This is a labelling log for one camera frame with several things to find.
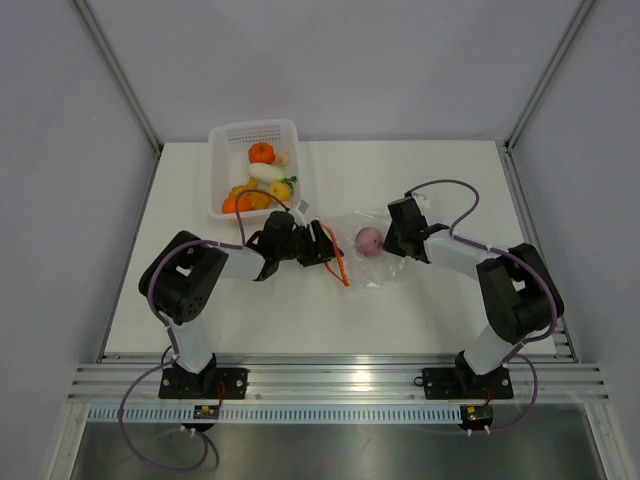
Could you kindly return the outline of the fake purple onion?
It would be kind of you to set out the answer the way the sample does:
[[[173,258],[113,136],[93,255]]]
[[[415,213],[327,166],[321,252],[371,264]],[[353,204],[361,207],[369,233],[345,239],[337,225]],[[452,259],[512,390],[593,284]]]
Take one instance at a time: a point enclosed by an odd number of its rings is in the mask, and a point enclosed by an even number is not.
[[[365,257],[379,256],[383,251],[383,244],[384,237],[377,228],[364,227],[356,234],[356,248]]]

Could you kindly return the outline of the clear zip top bag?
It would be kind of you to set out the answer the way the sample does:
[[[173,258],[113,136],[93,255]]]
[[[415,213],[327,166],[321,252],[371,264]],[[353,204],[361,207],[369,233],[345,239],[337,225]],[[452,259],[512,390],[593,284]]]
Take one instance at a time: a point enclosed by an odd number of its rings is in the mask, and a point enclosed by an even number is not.
[[[383,249],[391,226],[388,213],[352,211],[321,222],[334,233],[350,287],[382,289],[399,279],[404,259]]]

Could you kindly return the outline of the fake yellow lemon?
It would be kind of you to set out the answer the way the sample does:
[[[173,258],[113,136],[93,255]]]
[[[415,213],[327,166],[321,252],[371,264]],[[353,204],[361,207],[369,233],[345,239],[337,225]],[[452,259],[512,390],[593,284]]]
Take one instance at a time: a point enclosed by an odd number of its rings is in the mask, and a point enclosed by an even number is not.
[[[292,198],[292,189],[287,183],[274,182],[269,185],[268,192],[282,202]]]

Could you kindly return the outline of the fake brown ginger root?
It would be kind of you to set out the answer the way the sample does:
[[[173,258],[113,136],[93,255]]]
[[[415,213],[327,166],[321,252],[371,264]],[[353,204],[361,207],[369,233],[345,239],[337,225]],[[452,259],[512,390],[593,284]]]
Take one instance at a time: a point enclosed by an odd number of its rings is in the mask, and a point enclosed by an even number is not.
[[[253,177],[250,177],[243,185],[234,186],[229,193],[230,195],[245,195],[253,207],[252,210],[264,210],[271,202],[270,198],[261,192],[259,182]]]

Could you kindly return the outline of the fake white radish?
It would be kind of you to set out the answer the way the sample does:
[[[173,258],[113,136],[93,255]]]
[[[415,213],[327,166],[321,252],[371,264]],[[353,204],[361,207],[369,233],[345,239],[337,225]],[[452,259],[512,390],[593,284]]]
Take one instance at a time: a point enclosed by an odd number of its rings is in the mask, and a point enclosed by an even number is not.
[[[289,186],[297,182],[295,175],[288,175],[282,168],[271,164],[249,164],[249,176],[263,184],[274,182],[287,183]]]

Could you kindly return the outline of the fake white garlic bulb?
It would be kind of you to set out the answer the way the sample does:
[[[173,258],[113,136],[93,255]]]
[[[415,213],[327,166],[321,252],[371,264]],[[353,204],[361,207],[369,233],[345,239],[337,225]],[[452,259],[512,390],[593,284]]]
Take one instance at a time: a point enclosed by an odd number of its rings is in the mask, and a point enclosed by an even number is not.
[[[290,155],[288,152],[279,152],[275,156],[275,160],[273,162],[274,165],[279,167],[286,167],[290,164]]]

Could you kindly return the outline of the fake orange fruit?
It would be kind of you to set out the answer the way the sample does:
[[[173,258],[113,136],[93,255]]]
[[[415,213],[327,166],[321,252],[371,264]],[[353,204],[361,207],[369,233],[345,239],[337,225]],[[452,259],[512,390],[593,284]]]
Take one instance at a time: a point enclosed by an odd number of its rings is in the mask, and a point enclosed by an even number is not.
[[[250,201],[245,195],[230,195],[222,204],[223,214],[235,214],[238,212],[248,212],[253,209]]]

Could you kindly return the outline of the fake orange pumpkin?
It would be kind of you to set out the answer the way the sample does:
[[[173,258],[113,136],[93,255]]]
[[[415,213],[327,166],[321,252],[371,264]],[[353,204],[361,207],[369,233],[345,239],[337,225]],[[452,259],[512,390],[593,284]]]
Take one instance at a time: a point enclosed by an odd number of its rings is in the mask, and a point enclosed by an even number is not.
[[[266,142],[255,143],[248,150],[248,160],[251,164],[272,164],[275,158],[273,146]]]

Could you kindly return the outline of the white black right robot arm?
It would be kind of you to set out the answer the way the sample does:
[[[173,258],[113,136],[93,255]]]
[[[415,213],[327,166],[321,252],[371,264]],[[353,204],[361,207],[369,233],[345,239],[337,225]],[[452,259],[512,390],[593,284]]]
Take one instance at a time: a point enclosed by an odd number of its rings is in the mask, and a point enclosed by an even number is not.
[[[524,346],[554,333],[564,302],[533,245],[502,248],[460,236],[452,226],[430,224],[410,196],[388,210],[385,234],[373,227],[356,234],[360,256],[411,258],[460,273],[480,287],[488,325],[456,356],[453,380],[460,393],[478,395]]]

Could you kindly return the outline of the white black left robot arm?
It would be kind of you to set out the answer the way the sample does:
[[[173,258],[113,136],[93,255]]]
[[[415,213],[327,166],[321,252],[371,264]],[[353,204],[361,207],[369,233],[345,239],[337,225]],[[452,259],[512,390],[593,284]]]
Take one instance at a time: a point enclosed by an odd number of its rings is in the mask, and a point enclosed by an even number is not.
[[[167,329],[173,356],[165,368],[191,396],[208,396],[216,385],[217,360],[201,314],[217,282],[261,282],[274,275],[283,261],[311,267],[342,257],[335,236],[318,220],[302,225],[287,211],[270,214],[262,229],[243,245],[178,232],[145,270],[138,286]]]

